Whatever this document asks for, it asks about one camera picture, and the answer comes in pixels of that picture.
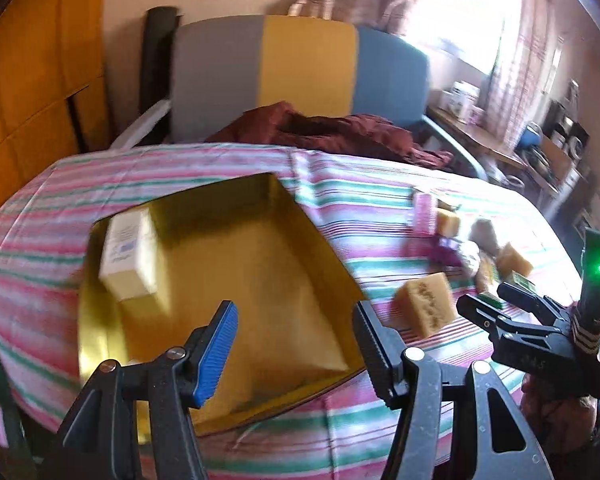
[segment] soap bar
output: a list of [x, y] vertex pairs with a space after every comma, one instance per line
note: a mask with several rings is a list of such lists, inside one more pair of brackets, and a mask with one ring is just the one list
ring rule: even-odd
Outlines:
[[157, 291], [156, 238], [147, 209], [119, 213], [109, 222], [100, 280], [118, 301]]
[[478, 218], [474, 222], [469, 233], [469, 240], [475, 242], [481, 250], [494, 258], [500, 252], [496, 231], [493, 228], [493, 223], [488, 218]]
[[528, 290], [529, 292], [531, 292], [532, 294], [538, 293], [538, 290], [536, 289], [536, 286], [534, 285], [534, 283], [529, 281], [528, 279], [526, 279], [521, 274], [517, 273], [515, 270], [512, 270], [511, 274], [509, 276], [507, 276], [504, 281], [507, 283], [510, 283], [511, 285], [517, 285], [521, 288], [524, 288], [524, 289]]
[[436, 233], [436, 198], [429, 193], [413, 193], [413, 234], [429, 237]]
[[487, 253], [480, 252], [480, 265], [475, 275], [475, 290], [478, 293], [490, 291], [495, 293], [500, 284], [500, 275], [496, 264]]
[[458, 316], [444, 272], [407, 280], [394, 301], [419, 339], [434, 335]]
[[534, 270], [534, 266], [510, 242], [501, 248], [496, 265], [501, 276], [509, 276], [511, 271], [515, 270], [526, 278]]
[[488, 290], [478, 294], [478, 299], [483, 300], [486, 304], [491, 305], [492, 307], [497, 308], [498, 310], [502, 310], [505, 305], [505, 302], [502, 301], [497, 294], [493, 294]]
[[436, 234], [445, 238], [455, 238], [460, 231], [460, 217], [446, 209], [436, 208]]

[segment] yellow soap bar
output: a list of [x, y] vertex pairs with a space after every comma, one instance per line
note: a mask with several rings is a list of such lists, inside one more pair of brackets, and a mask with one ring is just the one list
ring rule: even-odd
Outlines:
[[534, 266], [508, 242], [496, 258], [496, 266], [501, 276], [509, 276], [512, 270], [525, 278], [534, 270]]
[[460, 230], [460, 217], [453, 211], [436, 208], [436, 234], [445, 238], [455, 238]]
[[434, 335], [458, 316], [444, 272], [407, 280], [394, 301], [419, 339]]

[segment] red cloth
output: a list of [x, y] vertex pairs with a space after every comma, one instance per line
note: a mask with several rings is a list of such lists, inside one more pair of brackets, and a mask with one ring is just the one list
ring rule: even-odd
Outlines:
[[243, 113], [206, 142], [293, 146], [406, 162], [434, 170], [444, 168], [452, 159], [449, 152], [426, 152], [413, 142], [410, 132], [382, 117], [305, 117], [286, 101]]

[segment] striped fabric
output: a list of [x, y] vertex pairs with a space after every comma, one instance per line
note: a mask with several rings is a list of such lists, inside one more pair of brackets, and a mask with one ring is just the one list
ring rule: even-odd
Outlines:
[[[421, 239], [408, 236], [411, 188], [431, 187], [462, 203], [462, 233], [493, 219], [536, 266], [543, 294], [567, 304], [580, 279], [540, 213], [515, 192], [480, 180], [393, 162], [294, 148], [193, 144], [101, 152], [63, 159], [0, 209], [0, 357], [20, 406], [54, 430], [79, 390], [76, 306], [89, 229], [97, 219], [181, 189], [273, 171], [330, 241], [371, 298], [382, 322], [414, 342], [391, 298], [400, 284], [431, 272]], [[454, 297], [472, 284], [448, 274]], [[515, 307], [506, 312], [525, 320]], [[442, 362], [490, 355], [486, 334], [464, 319], [419, 342]], [[494, 364], [517, 395], [522, 374]], [[448, 454], [451, 406], [442, 406], [439, 458]], [[377, 477], [397, 413], [366, 374], [291, 412], [202, 439], [213, 478]]]

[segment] gold box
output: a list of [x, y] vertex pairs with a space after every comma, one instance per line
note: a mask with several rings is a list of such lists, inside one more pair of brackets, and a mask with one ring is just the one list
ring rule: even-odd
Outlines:
[[[191, 411], [198, 435], [277, 415], [363, 369], [351, 313], [364, 294], [273, 174], [136, 207], [154, 222], [158, 291], [114, 300], [98, 279], [110, 217], [96, 222], [78, 307], [82, 383], [105, 359], [147, 362], [182, 345], [222, 300], [238, 307], [238, 332], [215, 396]], [[142, 436], [146, 408], [138, 425]]]

